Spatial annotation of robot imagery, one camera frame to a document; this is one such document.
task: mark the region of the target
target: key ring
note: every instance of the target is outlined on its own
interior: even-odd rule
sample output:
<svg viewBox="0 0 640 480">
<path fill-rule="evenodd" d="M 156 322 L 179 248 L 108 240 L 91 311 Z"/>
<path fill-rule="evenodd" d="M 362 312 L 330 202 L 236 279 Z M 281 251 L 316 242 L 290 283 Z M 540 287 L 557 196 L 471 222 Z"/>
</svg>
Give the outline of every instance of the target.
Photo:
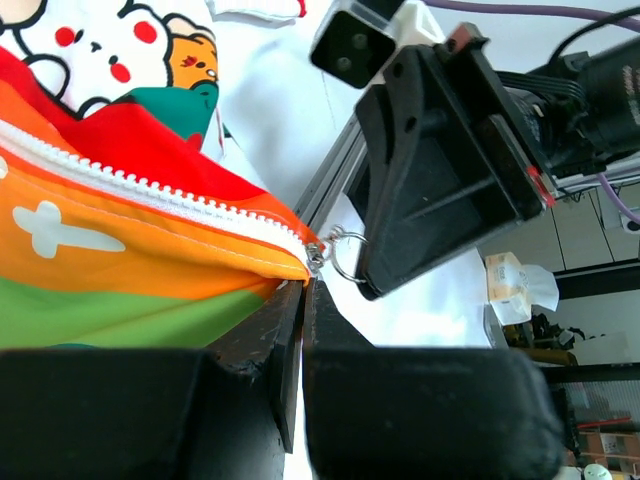
<svg viewBox="0 0 640 480">
<path fill-rule="evenodd" d="M 345 272 L 338 262 L 338 252 L 336 246 L 342 240 L 349 238 L 355 238 L 362 245 L 367 245 L 369 243 L 364 235 L 360 235 L 359 233 L 355 232 L 347 232 L 340 225 L 336 225 L 331 229 L 331 233 L 329 233 L 329 236 L 325 240 L 329 244 L 329 260 L 331 260 L 331 265 L 333 265 L 333 268 L 336 270 L 336 272 L 338 272 L 338 274 L 345 280 L 357 284 L 366 283 L 366 280 Z"/>
</svg>

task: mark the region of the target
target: white zipper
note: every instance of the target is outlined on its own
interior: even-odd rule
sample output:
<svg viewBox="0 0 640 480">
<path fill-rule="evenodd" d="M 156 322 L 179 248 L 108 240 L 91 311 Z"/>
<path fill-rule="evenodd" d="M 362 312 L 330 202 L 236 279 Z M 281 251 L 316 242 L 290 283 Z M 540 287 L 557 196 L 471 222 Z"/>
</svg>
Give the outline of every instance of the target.
<svg viewBox="0 0 640 480">
<path fill-rule="evenodd" d="M 171 186 L 160 186 L 123 170 L 80 158 L 0 120 L 0 145 L 28 163 L 83 186 L 114 195 L 138 205 L 166 212 L 217 230 L 285 249 L 307 268 L 309 254 L 304 242 L 288 226 L 264 215 L 207 201 Z"/>
</svg>

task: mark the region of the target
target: silver ring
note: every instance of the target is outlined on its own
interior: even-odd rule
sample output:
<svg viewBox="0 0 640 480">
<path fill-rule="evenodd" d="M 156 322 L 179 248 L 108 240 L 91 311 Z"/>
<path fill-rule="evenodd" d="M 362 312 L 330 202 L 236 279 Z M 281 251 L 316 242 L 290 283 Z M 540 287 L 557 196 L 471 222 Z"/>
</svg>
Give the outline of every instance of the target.
<svg viewBox="0 0 640 480">
<path fill-rule="evenodd" d="M 362 243 L 362 245 L 367 245 L 369 243 L 367 239 L 364 238 L 364 236 L 360 235 L 359 233 L 345 232 L 345 231 L 340 232 L 340 236 L 338 236 L 331 242 L 331 246 L 329 250 L 329 259 L 331 260 L 331 264 L 333 265 L 333 268 L 335 268 L 336 272 L 338 272 L 338 274 L 345 280 L 349 280 L 350 282 L 358 283 L 358 284 L 366 283 L 366 280 L 362 278 L 354 277 L 353 275 L 350 275 L 347 272 L 345 272 L 340 266 L 340 263 L 338 263 L 338 254 L 336 252 L 336 245 L 338 245 L 338 243 L 340 243 L 340 241 L 344 240 L 345 238 L 355 238 L 356 240 L 359 240 L 360 243 Z"/>
</svg>

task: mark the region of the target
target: tissue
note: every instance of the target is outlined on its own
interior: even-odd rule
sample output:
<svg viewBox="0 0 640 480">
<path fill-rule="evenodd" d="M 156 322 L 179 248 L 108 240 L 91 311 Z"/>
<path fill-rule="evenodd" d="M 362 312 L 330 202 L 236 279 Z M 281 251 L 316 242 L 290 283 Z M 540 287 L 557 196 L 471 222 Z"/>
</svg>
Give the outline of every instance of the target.
<svg viewBox="0 0 640 480">
<path fill-rule="evenodd" d="M 489 303 L 502 325 L 531 319 L 531 307 L 555 312 L 560 292 L 553 273 L 538 265 L 521 265 L 511 253 L 486 257 Z"/>
</svg>

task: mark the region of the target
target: red fabric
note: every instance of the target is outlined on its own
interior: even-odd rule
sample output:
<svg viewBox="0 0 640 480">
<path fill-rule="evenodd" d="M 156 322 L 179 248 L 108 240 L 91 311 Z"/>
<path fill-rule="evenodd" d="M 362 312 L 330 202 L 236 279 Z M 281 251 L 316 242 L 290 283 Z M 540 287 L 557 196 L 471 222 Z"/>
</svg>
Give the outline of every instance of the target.
<svg viewBox="0 0 640 480">
<path fill-rule="evenodd" d="M 75 120 L 44 93 L 27 65 L 2 48 L 0 80 L 15 88 L 83 155 L 114 170 L 220 200 L 247 200 L 265 193 L 195 151 L 139 105 L 112 104 Z"/>
</svg>

